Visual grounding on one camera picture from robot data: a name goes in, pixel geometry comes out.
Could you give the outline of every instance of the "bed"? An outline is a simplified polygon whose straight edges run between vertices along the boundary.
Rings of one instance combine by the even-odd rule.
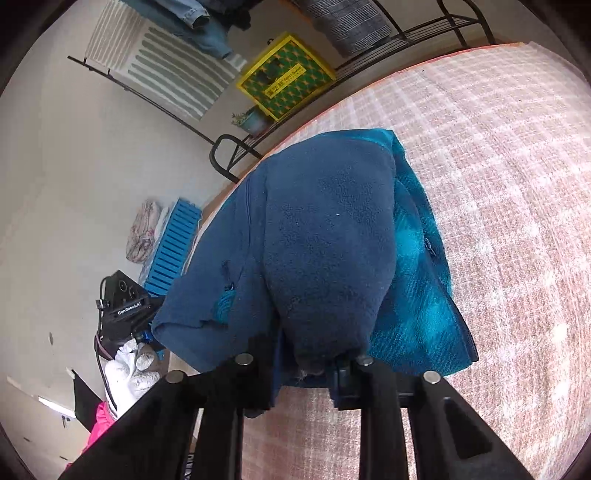
[[[561,478],[591,432],[589,85],[535,44],[477,48],[358,91],[271,154],[376,127],[396,133],[427,192],[480,353],[448,381],[535,478]],[[242,477],[357,478],[359,427],[325,391],[284,387],[245,420]]]

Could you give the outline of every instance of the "silver bolt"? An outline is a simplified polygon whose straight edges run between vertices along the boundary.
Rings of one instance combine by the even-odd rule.
[[[431,384],[436,384],[439,383],[439,381],[441,380],[441,375],[439,375],[437,372],[433,371],[433,370],[427,370],[424,374],[423,374],[423,378],[425,379],[425,382],[431,383]]]
[[[234,361],[238,364],[238,365],[250,365],[252,363],[252,361],[255,358],[249,354],[249,353],[241,353],[240,355],[237,355],[236,358],[234,359]]]
[[[184,372],[181,370],[171,370],[166,374],[165,378],[168,383],[181,383],[184,378]]]
[[[369,355],[359,355],[355,361],[358,363],[358,365],[361,365],[362,367],[368,367],[371,364],[373,364],[374,362],[374,358],[372,356]]]

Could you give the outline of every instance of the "floor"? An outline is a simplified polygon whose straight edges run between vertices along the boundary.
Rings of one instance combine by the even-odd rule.
[[[209,165],[208,145],[188,129],[66,59],[83,57],[104,3],[78,0],[37,41],[0,97],[0,422],[39,480],[57,478],[87,434],[77,422],[64,428],[61,416],[35,396],[73,408],[67,367],[100,392],[94,299],[105,275],[139,273],[125,259],[137,208],[148,196],[163,204],[182,196],[203,207],[229,184]],[[499,39],[536,41],[569,57],[517,0],[476,3]],[[434,0],[383,4],[402,28],[439,14]],[[461,0],[446,4],[469,13]],[[342,61],[280,0],[259,4],[252,28],[231,31],[230,44],[253,58],[283,31],[298,34],[331,64]],[[482,40],[477,27],[466,36]],[[448,34],[390,58],[296,116],[267,146],[371,81],[456,46]],[[229,89],[199,127],[212,138],[239,134],[231,114],[250,106]]]

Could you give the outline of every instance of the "blue plastic basket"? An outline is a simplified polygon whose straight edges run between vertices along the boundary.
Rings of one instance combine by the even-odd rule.
[[[201,210],[186,200],[178,200],[144,282],[144,288],[150,295],[166,295],[174,279],[183,273],[183,265],[193,245],[200,219]]]

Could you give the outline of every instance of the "green patterned box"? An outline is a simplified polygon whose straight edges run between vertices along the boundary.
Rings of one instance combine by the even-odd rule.
[[[335,71],[291,34],[275,40],[236,85],[280,120],[336,80]]]

